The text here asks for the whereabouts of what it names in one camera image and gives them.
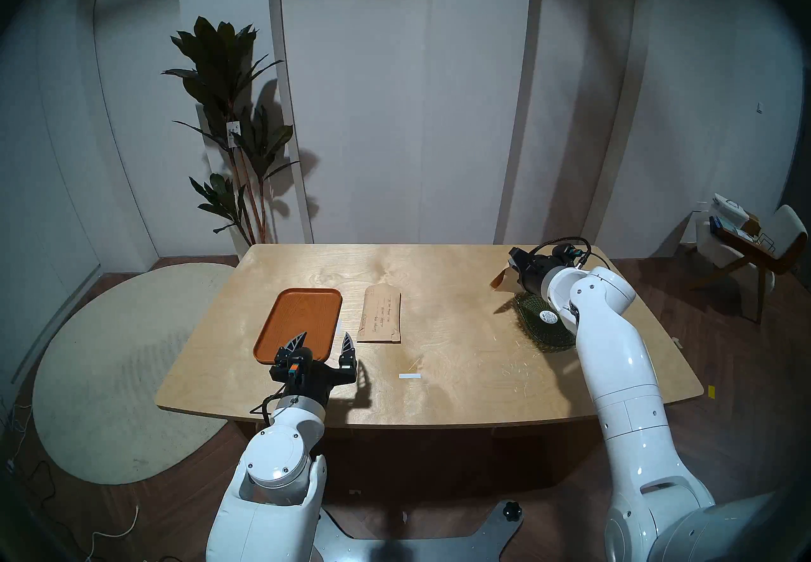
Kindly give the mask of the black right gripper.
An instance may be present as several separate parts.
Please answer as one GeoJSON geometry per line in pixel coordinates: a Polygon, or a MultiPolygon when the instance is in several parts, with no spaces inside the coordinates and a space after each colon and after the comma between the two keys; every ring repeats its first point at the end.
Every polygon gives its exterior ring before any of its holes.
{"type": "Polygon", "coordinates": [[[544,297],[543,281],[547,274],[562,267],[559,256],[538,255],[519,247],[510,249],[508,263],[517,273],[517,283],[521,289],[538,297],[544,297]]]}

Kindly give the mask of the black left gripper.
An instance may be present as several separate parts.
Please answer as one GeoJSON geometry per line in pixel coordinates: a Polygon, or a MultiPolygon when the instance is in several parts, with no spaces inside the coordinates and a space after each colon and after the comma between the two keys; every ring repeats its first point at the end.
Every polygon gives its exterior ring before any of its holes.
{"type": "Polygon", "coordinates": [[[304,346],[306,336],[306,331],[300,333],[278,349],[269,374],[273,381],[282,386],[270,400],[306,397],[325,408],[333,388],[357,381],[354,342],[349,332],[345,332],[339,366],[334,368],[313,359],[310,349],[304,346]]]}

